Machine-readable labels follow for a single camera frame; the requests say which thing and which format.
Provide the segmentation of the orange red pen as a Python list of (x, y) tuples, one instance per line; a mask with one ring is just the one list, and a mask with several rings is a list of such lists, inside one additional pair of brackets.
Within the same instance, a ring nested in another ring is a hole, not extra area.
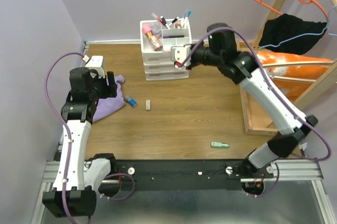
[(161, 23), (161, 25), (165, 26), (165, 23), (159, 16), (157, 16), (155, 13), (152, 13), (151, 15), (154, 19), (156, 19), (159, 23)]

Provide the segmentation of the white eraser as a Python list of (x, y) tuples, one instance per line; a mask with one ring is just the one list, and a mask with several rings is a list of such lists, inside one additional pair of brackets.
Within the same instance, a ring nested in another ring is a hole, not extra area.
[(150, 100), (146, 100), (145, 109), (148, 110), (148, 111), (151, 110), (151, 101)]

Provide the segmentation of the pink cap pencil tube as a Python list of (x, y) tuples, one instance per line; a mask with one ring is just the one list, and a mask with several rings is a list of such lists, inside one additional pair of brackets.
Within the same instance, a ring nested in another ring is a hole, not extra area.
[(144, 24), (142, 27), (142, 33), (148, 40), (149, 44), (154, 51), (160, 51), (163, 49), (163, 45), (160, 40), (154, 35), (153, 30), (149, 24)]

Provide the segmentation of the light blue white pen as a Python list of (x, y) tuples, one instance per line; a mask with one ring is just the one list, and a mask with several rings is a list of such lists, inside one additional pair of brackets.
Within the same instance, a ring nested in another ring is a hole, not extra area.
[(190, 14), (191, 14), (191, 11), (187, 9), (186, 10), (186, 14), (185, 14), (185, 22), (187, 22), (188, 17), (190, 16)]

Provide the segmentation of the white plastic drawer organizer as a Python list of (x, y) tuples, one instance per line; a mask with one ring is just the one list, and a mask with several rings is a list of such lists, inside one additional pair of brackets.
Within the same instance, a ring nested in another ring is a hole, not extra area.
[(142, 27), (144, 24), (149, 24), (150, 26), (154, 23), (159, 23), (157, 20), (141, 21), (140, 22), (140, 37), (141, 37), (141, 52), (143, 57), (143, 67), (145, 72), (145, 78), (148, 81), (156, 80), (174, 80), (174, 79), (185, 79), (189, 77), (188, 70), (179, 70), (174, 67), (171, 61), (170, 50), (172, 46), (183, 46), (192, 43), (191, 28), (190, 23), (184, 22), (183, 28), (175, 28), (173, 24), (170, 29), (161, 25), (162, 36), (164, 35), (184, 35), (183, 38), (170, 38), (163, 39), (159, 38), (163, 45), (163, 49), (160, 51), (154, 51), (148, 40), (142, 33)]

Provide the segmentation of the green stapler remover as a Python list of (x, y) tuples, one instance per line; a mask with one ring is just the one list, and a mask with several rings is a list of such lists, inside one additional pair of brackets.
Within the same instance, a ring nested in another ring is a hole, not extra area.
[(228, 149), (228, 148), (230, 148), (230, 144), (223, 143), (223, 142), (213, 141), (213, 142), (211, 142), (211, 147), (212, 147), (212, 148), (223, 148), (223, 149)]

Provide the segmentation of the blue cap white pen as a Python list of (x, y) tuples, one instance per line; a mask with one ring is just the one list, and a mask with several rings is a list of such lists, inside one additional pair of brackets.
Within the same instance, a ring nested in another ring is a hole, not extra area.
[(181, 21), (180, 21), (180, 23), (181, 23), (181, 25), (182, 25), (182, 28), (184, 27), (185, 14), (186, 14), (186, 11), (184, 12), (183, 17), (181, 18)]

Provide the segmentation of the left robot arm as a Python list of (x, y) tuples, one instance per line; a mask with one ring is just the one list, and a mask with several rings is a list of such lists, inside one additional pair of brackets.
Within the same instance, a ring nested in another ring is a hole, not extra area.
[(89, 169), (84, 169), (86, 144), (98, 101), (115, 98), (117, 85), (113, 72), (105, 72), (101, 66), (72, 69), (70, 85), (58, 114), (64, 127), (58, 173), (42, 202), (56, 218), (72, 219), (94, 214), (100, 184), (118, 172), (113, 154), (96, 154)]

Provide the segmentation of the blue cap white marker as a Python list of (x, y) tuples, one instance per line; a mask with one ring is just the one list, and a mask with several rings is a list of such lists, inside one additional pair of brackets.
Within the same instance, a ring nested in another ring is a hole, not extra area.
[(162, 24), (163, 24), (167, 29), (170, 29), (170, 26), (169, 26), (169, 24), (167, 23), (167, 21), (166, 21), (166, 19), (164, 18), (164, 16), (161, 16), (160, 19), (161, 19)]

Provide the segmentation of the clear jar of paperclips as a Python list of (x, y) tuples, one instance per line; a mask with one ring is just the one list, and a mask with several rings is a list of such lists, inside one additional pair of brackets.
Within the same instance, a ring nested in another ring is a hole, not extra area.
[(160, 24), (154, 23), (151, 25), (151, 28), (155, 37), (157, 37), (158, 39), (162, 37), (162, 29)]

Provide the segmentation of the purple black highlighter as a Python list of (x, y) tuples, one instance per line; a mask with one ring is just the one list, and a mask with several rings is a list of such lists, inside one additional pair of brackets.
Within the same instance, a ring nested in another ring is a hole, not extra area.
[(162, 36), (163, 39), (170, 39), (170, 38), (183, 38), (184, 35), (164, 35)]

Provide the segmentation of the black cap white marker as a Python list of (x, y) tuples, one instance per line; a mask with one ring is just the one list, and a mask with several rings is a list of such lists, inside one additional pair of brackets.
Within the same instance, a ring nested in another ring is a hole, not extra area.
[(177, 16), (175, 17), (170, 23), (169, 23), (169, 27), (171, 27), (173, 24), (175, 24), (180, 18)]

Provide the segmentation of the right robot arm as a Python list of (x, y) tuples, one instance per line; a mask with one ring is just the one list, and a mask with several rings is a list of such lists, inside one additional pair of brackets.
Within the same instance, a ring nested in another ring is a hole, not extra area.
[(253, 178), (270, 162), (288, 157), (313, 131), (318, 119), (298, 110), (271, 81), (253, 48), (237, 49), (234, 30), (226, 23), (207, 28), (208, 47), (203, 41), (192, 46), (192, 65), (211, 65), (252, 96), (273, 120), (277, 134), (253, 150), (238, 165), (237, 171)]

